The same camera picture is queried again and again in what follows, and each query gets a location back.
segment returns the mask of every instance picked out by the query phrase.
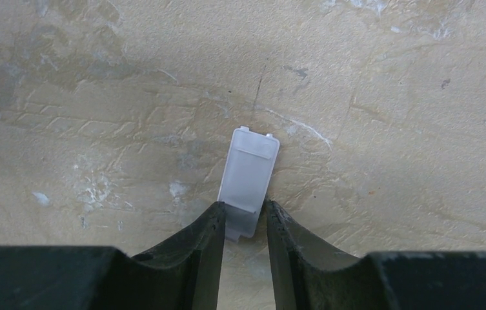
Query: floor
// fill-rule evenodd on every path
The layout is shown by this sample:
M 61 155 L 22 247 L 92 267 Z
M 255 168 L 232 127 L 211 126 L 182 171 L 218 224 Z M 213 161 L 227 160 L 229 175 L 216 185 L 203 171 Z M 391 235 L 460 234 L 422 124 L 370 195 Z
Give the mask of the floor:
M 0 0 L 0 244 L 148 249 L 240 125 L 335 246 L 486 249 L 486 0 Z M 263 221 L 223 259 L 218 309 L 274 309 Z

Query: plastic tab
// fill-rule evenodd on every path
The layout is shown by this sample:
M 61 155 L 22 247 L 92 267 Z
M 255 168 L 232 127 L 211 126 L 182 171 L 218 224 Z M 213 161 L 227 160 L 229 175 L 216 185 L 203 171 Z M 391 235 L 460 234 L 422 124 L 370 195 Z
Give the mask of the plastic tab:
M 218 201 L 226 206 L 226 238 L 254 236 L 280 142 L 241 126 L 233 131 Z

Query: concrete floor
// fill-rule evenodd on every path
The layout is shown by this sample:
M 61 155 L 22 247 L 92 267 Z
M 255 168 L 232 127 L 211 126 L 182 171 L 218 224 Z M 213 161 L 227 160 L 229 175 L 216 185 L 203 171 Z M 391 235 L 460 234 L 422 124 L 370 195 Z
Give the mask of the concrete floor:
M 335 246 L 486 249 L 486 0 L 0 0 L 0 244 L 147 249 L 240 125 Z M 263 221 L 218 308 L 274 309 Z

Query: plastic cover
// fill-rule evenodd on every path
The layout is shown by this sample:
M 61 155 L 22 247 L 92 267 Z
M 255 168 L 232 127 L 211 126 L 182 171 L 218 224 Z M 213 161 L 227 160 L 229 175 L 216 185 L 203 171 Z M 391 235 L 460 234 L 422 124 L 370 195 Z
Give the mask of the plastic cover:
M 280 142 L 241 126 L 233 131 L 218 201 L 226 206 L 226 238 L 254 236 Z

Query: rectangular plastic lid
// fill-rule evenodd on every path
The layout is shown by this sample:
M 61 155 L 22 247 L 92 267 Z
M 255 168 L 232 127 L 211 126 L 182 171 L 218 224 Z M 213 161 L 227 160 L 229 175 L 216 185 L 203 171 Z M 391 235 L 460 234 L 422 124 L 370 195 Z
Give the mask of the rectangular plastic lid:
M 233 131 L 218 201 L 225 202 L 226 238 L 254 235 L 279 152 L 279 140 L 241 126 Z

